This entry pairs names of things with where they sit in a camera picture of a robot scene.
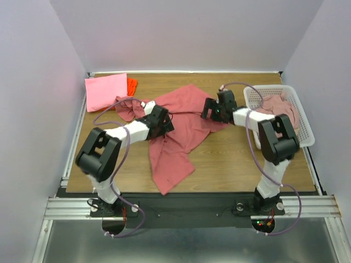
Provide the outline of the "dusty red t shirt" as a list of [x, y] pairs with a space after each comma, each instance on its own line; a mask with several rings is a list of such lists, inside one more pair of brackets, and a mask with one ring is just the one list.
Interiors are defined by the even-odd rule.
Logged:
[[211, 133], [219, 132], [226, 124], [202, 119], [201, 113], [209, 95], [190, 84], [161, 95], [155, 102], [173, 115], [174, 131], [149, 141], [151, 170], [141, 161], [141, 147], [132, 148], [127, 166], [116, 177], [123, 192], [195, 192], [204, 181], [189, 159]]

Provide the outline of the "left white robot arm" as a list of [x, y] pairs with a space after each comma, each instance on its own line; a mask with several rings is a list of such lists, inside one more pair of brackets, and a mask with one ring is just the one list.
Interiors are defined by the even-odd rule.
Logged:
[[114, 176], [126, 160], [130, 145], [147, 141], [174, 130], [169, 111], [154, 101], [144, 106], [145, 116], [126, 125], [102, 130], [92, 129], [78, 152], [75, 163], [89, 177], [98, 194], [88, 204], [96, 212], [117, 216], [126, 204], [114, 183]]

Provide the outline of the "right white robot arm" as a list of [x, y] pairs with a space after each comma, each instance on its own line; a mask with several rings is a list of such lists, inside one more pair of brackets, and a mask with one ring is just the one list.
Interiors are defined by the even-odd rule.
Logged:
[[217, 93], [218, 99], [206, 98], [201, 118], [215, 122], [241, 126], [246, 133], [258, 133], [264, 166], [261, 167], [254, 155], [251, 141], [249, 147], [259, 171], [261, 180], [253, 194], [252, 207], [255, 212], [264, 214], [280, 202], [282, 178], [290, 163], [299, 151], [300, 145], [289, 117], [269, 115], [249, 107], [239, 107], [231, 90]]

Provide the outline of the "white plastic laundry basket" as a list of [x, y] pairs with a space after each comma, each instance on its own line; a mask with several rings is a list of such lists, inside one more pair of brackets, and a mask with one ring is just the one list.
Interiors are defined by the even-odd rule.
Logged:
[[271, 84], [257, 85], [255, 88], [256, 91], [250, 87], [244, 89], [245, 102], [249, 108], [269, 115], [288, 115], [300, 147], [309, 147], [315, 143], [301, 102], [292, 87]]

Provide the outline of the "folded orange t shirt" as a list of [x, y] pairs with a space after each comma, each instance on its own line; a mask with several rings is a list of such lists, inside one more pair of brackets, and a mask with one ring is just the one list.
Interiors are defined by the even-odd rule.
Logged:
[[138, 81], [128, 78], [126, 74], [110, 75], [103, 77], [101, 86], [104, 96], [100, 101], [99, 111], [105, 110], [111, 106], [117, 97], [134, 96], [137, 89]]

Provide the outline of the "pale pink clothes in basket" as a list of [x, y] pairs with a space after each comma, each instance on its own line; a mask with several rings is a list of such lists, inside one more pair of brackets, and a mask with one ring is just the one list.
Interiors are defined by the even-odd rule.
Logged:
[[281, 115], [285, 114], [289, 117], [290, 122], [294, 128], [296, 135], [299, 132], [299, 114], [292, 103], [286, 100], [286, 94], [281, 93], [278, 95], [268, 95], [263, 98], [263, 102], [257, 112], [268, 115]]

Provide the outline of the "folded light pink t shirt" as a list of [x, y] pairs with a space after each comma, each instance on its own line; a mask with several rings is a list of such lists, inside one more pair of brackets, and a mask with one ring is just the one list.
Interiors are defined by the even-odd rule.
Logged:
[[116, 74], [85, 80], [87, 112], [111, 106], [117, 97], [128, 95], [127, 74]]

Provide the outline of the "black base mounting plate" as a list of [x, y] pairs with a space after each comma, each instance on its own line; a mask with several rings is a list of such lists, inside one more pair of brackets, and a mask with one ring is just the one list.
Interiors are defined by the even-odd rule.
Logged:
[[90, 198], [90, 216], [105, 231], [122, 229], [257, 227], [272, 231], [274, 217], [285, 214], [280, 197], [263, 201], [254, 193], [128, 193], [128, 204]]

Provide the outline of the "aluminium frame rail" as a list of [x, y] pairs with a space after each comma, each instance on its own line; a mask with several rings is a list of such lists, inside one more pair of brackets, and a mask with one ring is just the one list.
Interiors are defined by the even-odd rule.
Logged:
[[[123, 196], [128, 193], [156, 192]], [[102, 220], [90, 216], [91, 197], [84, 193], [48, 200], [33, 262], [338, 261], [332, 220], [340, 219], [341, 213], [332, 196], [285, 192], [285, 214], [275, 216], [278, 231], [268, 235], [253, 227], [207, 227], [137, 229], [125, 237], [103, 234]]]

